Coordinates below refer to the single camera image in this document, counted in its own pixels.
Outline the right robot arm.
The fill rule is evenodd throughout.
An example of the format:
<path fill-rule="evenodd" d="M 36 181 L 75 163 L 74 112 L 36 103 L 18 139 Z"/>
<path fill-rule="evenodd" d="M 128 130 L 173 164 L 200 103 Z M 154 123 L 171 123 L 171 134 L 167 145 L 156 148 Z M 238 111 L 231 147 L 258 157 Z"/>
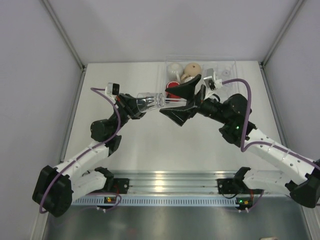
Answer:
<path fill-rule="evenodd" d="M 252 91 L 246 80 L 210 80 L 196 91 L 201 77 L 198 74 L 186 83 L 166 88 L 166 93 L 186 100 L 186 104 L 163 108 L 160 113 L 179 126 L 183 126 L 196 114 L 217 121 L 223 125 L 219 132 L 226 142 L 237 146 L 243 153 L 249 151 L 255 154 L 277 169 L 254 170 L 241 167 L 231 183 L 237 194 L 244 194 L 250 190 L 279 193 L 290 197 L 303 207 L 315 208 L 320 199 L 320 162 L 303 157 L 272 140 L 249 121 Z M 237 93 L 224 102 L 211 98 L 216 85 L 225 86 L 230 83 L 243 83 L 247 96 Z"/>

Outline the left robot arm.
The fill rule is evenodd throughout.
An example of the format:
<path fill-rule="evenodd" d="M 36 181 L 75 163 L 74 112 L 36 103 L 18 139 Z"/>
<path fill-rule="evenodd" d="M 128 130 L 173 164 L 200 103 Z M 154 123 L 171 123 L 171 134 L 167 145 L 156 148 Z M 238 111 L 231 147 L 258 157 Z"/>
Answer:
<path fill-rule="evenodd" d="M 95 191 L 112 193 L 114 174 L 97 163 L 115 153 L 122 141 L 121 128 L 130 120 L 139 120 L 145 113 L 146 103 L 141 97 L 120 93 L 111 103 L 112 115 L 96 120 L 90 126 L 91 143 L 70 159 L 45 166 L 39 173 L 32 200 L 39 204 L 41 214 L 50 213 L 58 218 L 73 202 Z"/>

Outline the white speckled mug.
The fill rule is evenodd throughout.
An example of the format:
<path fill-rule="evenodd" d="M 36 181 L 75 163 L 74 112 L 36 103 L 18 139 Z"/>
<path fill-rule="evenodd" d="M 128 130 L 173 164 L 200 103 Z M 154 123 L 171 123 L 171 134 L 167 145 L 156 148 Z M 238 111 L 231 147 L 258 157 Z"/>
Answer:
<path fill-rule="evenodd" d="M 184 67 L 179 62 L 172 62 L 166 68 L 167 78 L 171 81 L 180 82 L 184 74 Z"/>

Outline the beige ceramic mug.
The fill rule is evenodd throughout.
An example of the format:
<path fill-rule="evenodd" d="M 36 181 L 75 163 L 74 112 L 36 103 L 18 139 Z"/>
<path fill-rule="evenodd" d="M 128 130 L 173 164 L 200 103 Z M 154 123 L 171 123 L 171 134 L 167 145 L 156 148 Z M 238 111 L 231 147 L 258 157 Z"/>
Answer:
<path fill-rule="evenodd" d="M 201 66 L 196 62 L 190 62 L 185 66 L 180 80 L 184 82 L 187 78 L 195 77 L 196 75 L 201 73 L 202 73 Z"/>

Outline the red mug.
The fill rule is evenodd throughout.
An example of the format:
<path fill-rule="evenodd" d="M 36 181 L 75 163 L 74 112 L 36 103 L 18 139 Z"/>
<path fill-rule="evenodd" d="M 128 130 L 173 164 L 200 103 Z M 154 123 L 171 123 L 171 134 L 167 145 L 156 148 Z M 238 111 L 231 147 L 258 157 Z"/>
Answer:
<path fill-rule="evenodd" d="M 166 85 L 166 89 L 169 89 L 169 88 L 173 88 L 173 87 L 177 87 L 179 86 L 180 83 L 177 82 L 177 81 L 171 81 L 171 82 L 168 82 L 167 85 Z M 177 95 L 174 95 L 172 93 L 169 93 L 166 91 L 166 97 L 169 98 L 169 99 L 180 99 L 179 96 Z"/>

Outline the clear glass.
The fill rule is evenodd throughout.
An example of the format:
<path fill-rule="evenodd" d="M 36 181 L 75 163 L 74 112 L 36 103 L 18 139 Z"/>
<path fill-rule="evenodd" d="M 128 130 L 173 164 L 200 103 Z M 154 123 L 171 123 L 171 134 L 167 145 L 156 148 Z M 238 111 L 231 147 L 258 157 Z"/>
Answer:
<path fill-rule="evenodd" d="M 222 92 L 225 98 L 229 98 L 232 95 L 239 93 L 239 85 L 237 82 L 224 84 L 222 87 Z"/>
<path fill-rule="evenodd" d="M 165 105 L 165 97 L 162 93 L 142 92 L 137 95 L 136 105 L 141 113 L 161 109 Z"/>
<path fill-rule="evenodd" d="M 219 80 L 222 80 L 222 82 L 231 80 L 233 76 L 232 68 L 230 66 L 221 67 L 217 70 L 216 75 Z"/>

